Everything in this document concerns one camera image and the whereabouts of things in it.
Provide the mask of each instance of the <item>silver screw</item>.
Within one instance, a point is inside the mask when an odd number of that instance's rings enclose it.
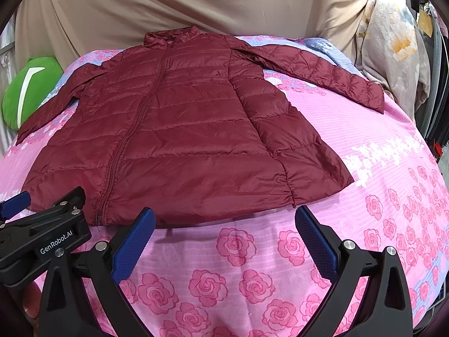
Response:
[[[356,244],[351,241],[351,240],[346,240],[343,242],[343,245],[345,246],[345,248],[347,249],[354,249],[356,247]]]
[[[95,244],[95,249],[97,251],[104,251],[108,247],[108,243],[105,241],[100,241]]]
[[[59,249],[56,249],[56,251],[55,251],[56,257],[61,257],[63,254],[64,254],[64,249],[62,247],[60,247]]]
[[[392,256],[396,255],[396,249],[392,246],[387,247],[387,252]]]

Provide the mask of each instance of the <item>white curtain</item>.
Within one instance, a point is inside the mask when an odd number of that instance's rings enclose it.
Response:
[[[3,113],[1,110],[4,91],[16,75],[15,50],[13,46],[15,20],[14,14],[0,35],[0,50],[7,46],[11,47],[0,55],[0,161],[16,136],[16,132],[9,128],[3,121]]]

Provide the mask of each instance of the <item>green round cushion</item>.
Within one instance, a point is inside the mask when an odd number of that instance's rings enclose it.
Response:
[[[61,66],[52,57],[29,60],[4,92],[5,123],[18,130],[54,89],[62,74]]]

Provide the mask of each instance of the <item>pink floral bedsheet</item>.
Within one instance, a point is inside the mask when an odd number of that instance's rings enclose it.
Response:
[[[98,54],[81,59],[92,62]],[[309,204],[311,211],[362,248],[396,247],[416,325],[449,269],[449,194],[423,138],[387,96],[380,115],[283,74],[266,71],[265,79],[286,93],[354,177],[340,193]],[[0,162],[0,200],[20,191],[39,151],[75,110],[10,148]],[[330,283],[299,237],[294,213],[282,208],[221,224],[157,229],[122,290],[155,336],[295,337]],[[82,249],[109,240],[116,229],[92,227]],[[43,277],[37,281],[42,285]],[[85,284],[102,328],[114,334],[93,286]],[[365,285],[361,279],[338,333],[351,324]]]

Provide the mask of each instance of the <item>maroon puffer jacket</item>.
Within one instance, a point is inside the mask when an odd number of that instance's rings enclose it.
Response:
[[[309,52],[195,27],[149,33],[78,68],[20,128],[18,143],[79,99],[28,174],[31,209],[81,185],[91,224],[129,224],[144,206],[159,223],[192,224],[339,192],[348,170],[263,66],[383,112],[378,84]]]

